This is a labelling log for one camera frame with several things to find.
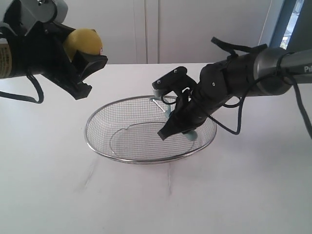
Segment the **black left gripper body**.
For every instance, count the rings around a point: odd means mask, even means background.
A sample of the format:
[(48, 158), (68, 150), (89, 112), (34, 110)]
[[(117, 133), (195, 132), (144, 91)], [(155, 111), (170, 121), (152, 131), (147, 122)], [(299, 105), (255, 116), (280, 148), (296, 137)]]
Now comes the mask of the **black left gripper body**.
[(25, 36), (14, 36), (4, 30), (4, 77), (43, 75), (48, 79), (48, 69), (54, 45), (63, 42), (73, 28), (63, 23), (37, 22)]

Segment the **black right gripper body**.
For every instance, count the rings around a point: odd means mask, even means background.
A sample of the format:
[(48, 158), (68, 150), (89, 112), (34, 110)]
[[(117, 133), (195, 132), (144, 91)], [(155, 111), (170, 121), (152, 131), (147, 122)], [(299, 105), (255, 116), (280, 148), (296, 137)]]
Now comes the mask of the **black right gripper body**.
[(180, 101), (172, 114), (174, 133), (183, 133), (201, 126), (208, 115), (214, 113), (231, 97), (223, 82), (199, 82), (192, 91), (191, 100)]

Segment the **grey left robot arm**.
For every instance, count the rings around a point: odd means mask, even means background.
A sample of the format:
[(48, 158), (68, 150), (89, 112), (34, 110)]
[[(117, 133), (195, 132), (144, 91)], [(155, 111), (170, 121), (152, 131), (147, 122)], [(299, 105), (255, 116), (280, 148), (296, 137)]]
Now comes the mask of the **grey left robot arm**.
[(34, 20), (28, 27), (15, 1), (0, 23), (1, 79), (27, 77), (38, 98), (7, 93), (2, 98), (41, 104), (44, 92), (35, 75), (42, 75), (75, 100), (88, 97), (92, 86), (84, 80), (108, 62), (103, 43), (94, 29), (75, 29), (60, 22)]

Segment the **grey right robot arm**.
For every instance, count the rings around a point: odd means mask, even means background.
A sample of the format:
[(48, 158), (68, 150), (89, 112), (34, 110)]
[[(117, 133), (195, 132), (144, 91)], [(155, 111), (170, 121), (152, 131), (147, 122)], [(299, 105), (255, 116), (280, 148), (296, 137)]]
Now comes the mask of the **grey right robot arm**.
[(232, 54), (226, 60), (204, 66), (199, 81), (179, 66), (153, 84), (154, 95), (161, 100), (176, 94), (175, 108), (165, 125), (158, 131), (161, 139), (179, 133), (188, 133), (207, 119), (233, 97), (239, 98), (242, 108), (247, 97), (279, 96), (295, 90), (297, 105), (308, 132), (312, 124), (303, 106), (299, 84), (312, 81), (312, 52), (289, 52), (283, 48), (254, 48), (251, 52)]

